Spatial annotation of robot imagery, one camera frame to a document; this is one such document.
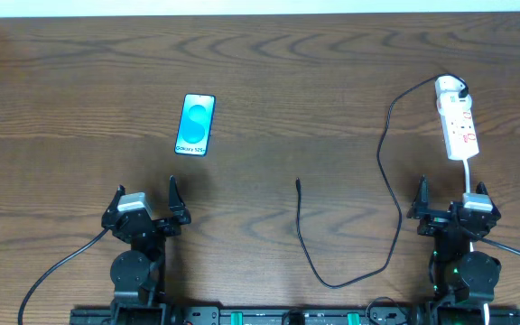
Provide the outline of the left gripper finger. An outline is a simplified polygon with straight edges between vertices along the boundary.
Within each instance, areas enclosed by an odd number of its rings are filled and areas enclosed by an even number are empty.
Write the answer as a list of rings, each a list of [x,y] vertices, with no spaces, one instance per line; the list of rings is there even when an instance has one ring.
[[[177,187],[177,181],[173,175],[170,176],[169,182],[169,199],[168,206],[174,216],[183,216],[185,213],[185,204]]]
[[[123,185],[119,185],[116,190],[116,194],[114,195],[113,199],[109,203],[107,207],[107,213],[108,214],[114,214],[118,212],[118,203],[122,196],[125,195],[125,187]]]

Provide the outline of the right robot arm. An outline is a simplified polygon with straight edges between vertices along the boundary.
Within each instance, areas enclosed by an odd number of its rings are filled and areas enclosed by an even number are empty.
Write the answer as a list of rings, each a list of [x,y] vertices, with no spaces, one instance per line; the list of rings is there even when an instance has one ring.
[[[465,193],[446,210],[430,207],[429,185],[422,176],[408,218],[417,219],[417,233],[434,239],[429,278],[434,297],[413,306],[412,324],[484,324],[485,305],[495,297],[501,264],[498,259],[471,249],[489,234],[501,214],[484,183]]]

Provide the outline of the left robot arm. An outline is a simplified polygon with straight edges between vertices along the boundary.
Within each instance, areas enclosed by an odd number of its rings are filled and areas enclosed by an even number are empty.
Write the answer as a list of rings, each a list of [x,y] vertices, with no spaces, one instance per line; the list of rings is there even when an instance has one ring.
[[[165,293],[165,242],[181,234],[191,215],[172,176],[168,206],[171,215],[152,218],[146,194],[127,194],[120,185],[101,219],[103,229],[130,246],[110,267],[115,286],[108,323],[182,324],[185,312],[169,302]]]

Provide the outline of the blue Galaxy smartphone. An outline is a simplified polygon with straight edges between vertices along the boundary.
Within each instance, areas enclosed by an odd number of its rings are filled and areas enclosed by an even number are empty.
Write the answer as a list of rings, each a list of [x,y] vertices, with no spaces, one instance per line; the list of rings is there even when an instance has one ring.
[[[213,95],[185,95],[174,146],[176,154],[199,157],[207,154],[215,105]]]

